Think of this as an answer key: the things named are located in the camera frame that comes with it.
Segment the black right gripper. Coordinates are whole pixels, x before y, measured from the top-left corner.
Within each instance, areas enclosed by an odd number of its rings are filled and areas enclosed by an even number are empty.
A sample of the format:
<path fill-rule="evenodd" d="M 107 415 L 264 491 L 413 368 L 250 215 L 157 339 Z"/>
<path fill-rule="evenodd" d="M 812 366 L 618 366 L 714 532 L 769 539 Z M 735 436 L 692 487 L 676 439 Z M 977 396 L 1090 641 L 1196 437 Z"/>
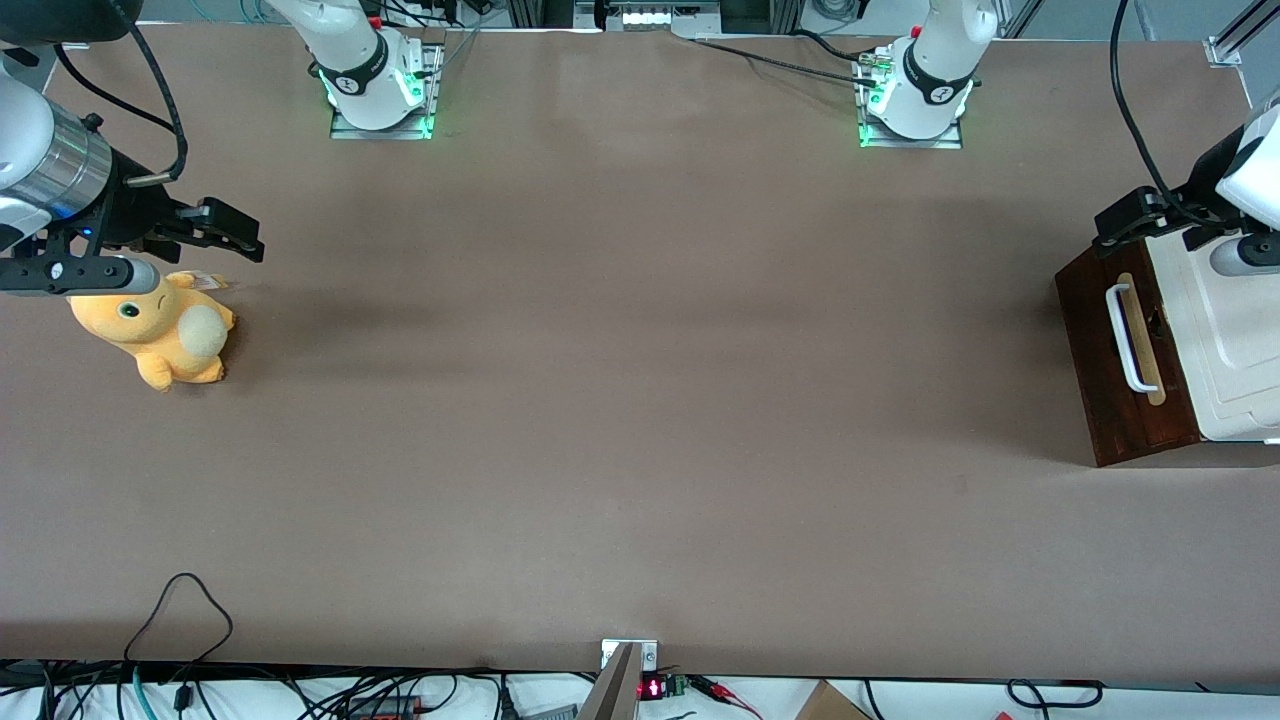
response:
<path fill-rule="evenodd" d="M 177 264 L 184 249 L 215 249 L 262 263 L 259 220 L 220 199 L 201 199 L 189 206 L 172 199 L 161 184 L 128 186 L 128 179 L 147 173 L 113 150 L 104 191 L 83 211 L 45 229 L 40 250 L 92 258 L 124 249 Z"/>

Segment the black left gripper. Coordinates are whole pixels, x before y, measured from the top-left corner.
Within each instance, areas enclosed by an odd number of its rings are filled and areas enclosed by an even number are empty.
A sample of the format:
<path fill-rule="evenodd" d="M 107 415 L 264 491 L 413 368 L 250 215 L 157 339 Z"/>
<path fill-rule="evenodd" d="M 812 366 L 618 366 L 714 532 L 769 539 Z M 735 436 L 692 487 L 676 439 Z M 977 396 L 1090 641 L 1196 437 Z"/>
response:
<path fill-rule="evenodd" d="M 1183 231 L 1190 232 L 1184 242 L 1196 251 L 1212 240 L 1230 234 L 1249 233 L 1251 220 L 1216 191 L 1217 183 L 1233 164 L 1244 136 L 1238 126 L 1230 135 L 1204 151 L 1194 163 L 1185 182 L 1171 186 L 1158 170 L 1152 172 L 1157 187 L 1165 187 L 1179 206 L 1166 200 L 1155 187 L 1137 187 L 1112 202 L 1094 217 L 1096 236 L 1092 252 L 1098 259 L 1111 258 L 1132 245 L 1147 240 L 1180 240 Z"/>

